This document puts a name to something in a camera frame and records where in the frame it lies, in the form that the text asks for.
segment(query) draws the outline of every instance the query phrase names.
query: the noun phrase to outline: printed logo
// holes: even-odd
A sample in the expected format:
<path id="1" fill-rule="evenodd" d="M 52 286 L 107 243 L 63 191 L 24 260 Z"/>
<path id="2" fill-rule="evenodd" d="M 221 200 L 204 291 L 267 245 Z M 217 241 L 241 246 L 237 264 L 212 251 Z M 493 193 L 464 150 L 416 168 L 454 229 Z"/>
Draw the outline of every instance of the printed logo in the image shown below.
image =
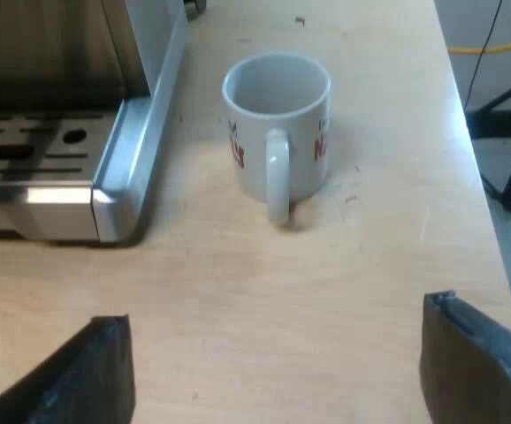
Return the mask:
<path id="1" fill-rule="evenodd" d="M 243 169 L 244 168 L 244 149 L 238 144 L 238 129 L 236 123 L 228 121 L 228 129 L 230 130 L 230 147 L 232 148 L 232 155 L 236 163 Z"/>
<path id="2" fill-rule="evenodd" d="M 326 153 L 328 148 L 328 120 L 321 119 L 318 122 L 318 137 L 315 140 L 315 162 Z"/>

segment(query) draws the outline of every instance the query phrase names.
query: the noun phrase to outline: mug handle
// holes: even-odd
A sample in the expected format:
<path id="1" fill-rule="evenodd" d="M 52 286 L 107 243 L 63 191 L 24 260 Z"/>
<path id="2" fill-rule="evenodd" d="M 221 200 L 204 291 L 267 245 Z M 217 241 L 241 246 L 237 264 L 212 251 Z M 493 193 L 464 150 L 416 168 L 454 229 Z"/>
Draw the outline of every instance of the mug handle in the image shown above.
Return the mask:
<path id="1" fill-rule="evenodd" d="M 265 134 L 267 215 L 272 223 L 289 220 L 289 138 L 285 130 Z"/>

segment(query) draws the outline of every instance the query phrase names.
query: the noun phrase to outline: wooden table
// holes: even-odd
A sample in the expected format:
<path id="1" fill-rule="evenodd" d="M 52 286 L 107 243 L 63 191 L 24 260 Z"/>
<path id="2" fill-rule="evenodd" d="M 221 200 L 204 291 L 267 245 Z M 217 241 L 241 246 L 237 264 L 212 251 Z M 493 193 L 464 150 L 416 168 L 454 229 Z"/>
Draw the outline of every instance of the wooden table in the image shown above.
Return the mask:
<path id="1" fill-rule="evenodd" d="M 422 300 L 511 298 L 430 0 L 210 0 L 191 23 L 145 239 L 0 240 L 0 392 L 130 314 L 136 423 L 427 422 Z M 295 23 L 305 18 L 305 25 Z M 220 85 L 298 50 L 332 75 L 332 174 L 286 229 L 233 179 Z"/>

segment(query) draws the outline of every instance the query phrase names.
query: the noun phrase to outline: stainless steel machine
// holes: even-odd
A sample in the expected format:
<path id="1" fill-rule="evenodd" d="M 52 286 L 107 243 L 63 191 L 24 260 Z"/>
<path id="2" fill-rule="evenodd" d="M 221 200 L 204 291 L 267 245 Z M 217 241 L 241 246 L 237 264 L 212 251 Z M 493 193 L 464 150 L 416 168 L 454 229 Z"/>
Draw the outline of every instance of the stainless steel machine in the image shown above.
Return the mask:
<path id="1" fill-rule="evenodd" d="M 183 0 L 0 0 L 0 231 L 133 233 L 187 41 Z"/>

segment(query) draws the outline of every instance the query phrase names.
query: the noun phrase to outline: yellow cable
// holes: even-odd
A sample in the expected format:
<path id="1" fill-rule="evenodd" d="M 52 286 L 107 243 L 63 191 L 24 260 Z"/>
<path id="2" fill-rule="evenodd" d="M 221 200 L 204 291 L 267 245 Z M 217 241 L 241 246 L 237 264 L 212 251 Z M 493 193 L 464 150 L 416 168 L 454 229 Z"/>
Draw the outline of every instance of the yellow cable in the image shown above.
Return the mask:
<path id="1" fill-rule="evenodd" d="M 493 55 L 496 53 L 502 53 L 504 51 L 511 50 L 511 42 L 508 44 L 500 44 L 499 46 L 488 47 L 485 49 L 485 55 Z M 481 47 L 448 47 L 448 52 L 454 55 L 479 55 L 482 52 Z"/>

